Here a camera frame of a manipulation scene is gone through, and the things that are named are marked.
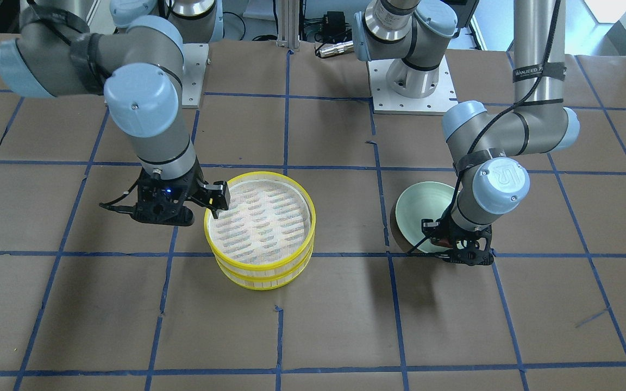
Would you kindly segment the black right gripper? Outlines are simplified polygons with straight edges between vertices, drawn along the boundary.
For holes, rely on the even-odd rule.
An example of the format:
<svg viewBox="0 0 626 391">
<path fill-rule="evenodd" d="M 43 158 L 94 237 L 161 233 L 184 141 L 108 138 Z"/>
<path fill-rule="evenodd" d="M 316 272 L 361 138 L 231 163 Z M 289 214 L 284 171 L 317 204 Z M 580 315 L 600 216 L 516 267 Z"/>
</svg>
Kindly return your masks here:
<svg viewBox="0 0 626 391">
<path fill-rule="evenodd" d="M 198 193 L 198 185 L 199 205 L 209 209 L 212 218 L 218 219 L 222 211 L 229 210 L 228 183 L 207 184 L 200 166 L 194 166 L 173 180 L 164 180 L 160 175 L 149 175 L 142 170 L 137 179 L 137 202 L 132 207 L 131 218 L 146 224 L 191 226 L 195 215 L 184 203 Z"/>
</svg>

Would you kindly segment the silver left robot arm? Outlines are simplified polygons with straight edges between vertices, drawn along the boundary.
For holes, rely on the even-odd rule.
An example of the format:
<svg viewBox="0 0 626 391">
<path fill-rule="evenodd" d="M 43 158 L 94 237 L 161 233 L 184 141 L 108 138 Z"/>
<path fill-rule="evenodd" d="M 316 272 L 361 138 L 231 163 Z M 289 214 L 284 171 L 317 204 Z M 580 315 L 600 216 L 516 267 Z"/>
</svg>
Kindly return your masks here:
<svg viewBox="0 0 626 391">
<path fill-rule="evenodd" d="M 514 102 L 490 114 L 475 100 L 443 115 L 442 131 L 457 181 L 437 218 L 425 216 L 417 249 L 431 242 L 430 256 L 452 264 L 494 262 L 492 223 L 529 193 L 529 173 L 515 156 L 569 148 L 580 122 L 564 106 L 566 79 L 564 1 L 514 2 Z M 401 96 L 431 94 L 440 62 L 457 28 L 454 10 L 442 1 L 371 1 L 351 24 L 359 60 L 392 59 L 388 81 Z"/>
</svg>

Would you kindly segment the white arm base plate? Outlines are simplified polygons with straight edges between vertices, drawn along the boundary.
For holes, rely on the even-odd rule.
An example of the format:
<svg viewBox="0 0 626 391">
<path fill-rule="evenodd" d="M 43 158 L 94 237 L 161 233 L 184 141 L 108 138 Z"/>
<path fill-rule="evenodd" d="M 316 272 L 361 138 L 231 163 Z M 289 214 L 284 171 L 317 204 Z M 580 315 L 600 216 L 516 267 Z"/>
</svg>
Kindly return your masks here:
<svg viewBox="0 0 626 391">
<path fill-rule="evenodd" d="M 442 116 L 458 103 L 447 59 L 439 67 L 419 71 L 401 59 L 367 62 L 376 114 Z"/>
<path fill-rule="evenodd" d="M 201 107 L 209 52 L 210 48 L 207 43 L 183 44 L 182 105 L 186 108 L 199 109 Z"/>
</svg>

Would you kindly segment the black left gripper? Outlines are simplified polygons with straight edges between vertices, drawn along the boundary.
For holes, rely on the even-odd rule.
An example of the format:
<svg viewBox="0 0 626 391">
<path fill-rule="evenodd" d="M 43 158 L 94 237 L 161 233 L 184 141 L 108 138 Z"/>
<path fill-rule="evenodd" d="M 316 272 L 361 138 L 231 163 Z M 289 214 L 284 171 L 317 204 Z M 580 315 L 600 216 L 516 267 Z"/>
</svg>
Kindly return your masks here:
<svg viewBox="0 0 626 391">
<path fill-rule="evenodd" d="M 490 266 L 494 263 L 491 240 L 491 225 L 477 231 L 467 231 L 457 225 L 450 225 L 449 249 L 441 253 L 441 260 L 468 266 Z"/>
</svg>

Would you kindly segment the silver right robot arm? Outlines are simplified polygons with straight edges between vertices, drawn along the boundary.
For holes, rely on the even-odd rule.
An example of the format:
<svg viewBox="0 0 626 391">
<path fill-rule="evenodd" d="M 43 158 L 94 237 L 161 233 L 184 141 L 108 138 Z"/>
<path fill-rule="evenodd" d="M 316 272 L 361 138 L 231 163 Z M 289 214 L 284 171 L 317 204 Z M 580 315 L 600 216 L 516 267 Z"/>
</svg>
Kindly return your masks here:
<svg viewBox="0 0 626 391">
<path fill-rule="evenodd" d="M 229 210 L 228 183 L 205 180 L 181 113 L 185 53 L 169 20 L 139 16 L 124 33 L 93 33 L 74 13 L 30 1 L 20 14 L 20 30 L 20 37 L 0 43 L 7 87 L 31 98 L 103 96 L 141 161 L 131 185 L 136 203 L 121 205 L 117 198 L 102 208 L 171 226 L 193 225 L 185 202 L 214 218 Z"/>
</svg>

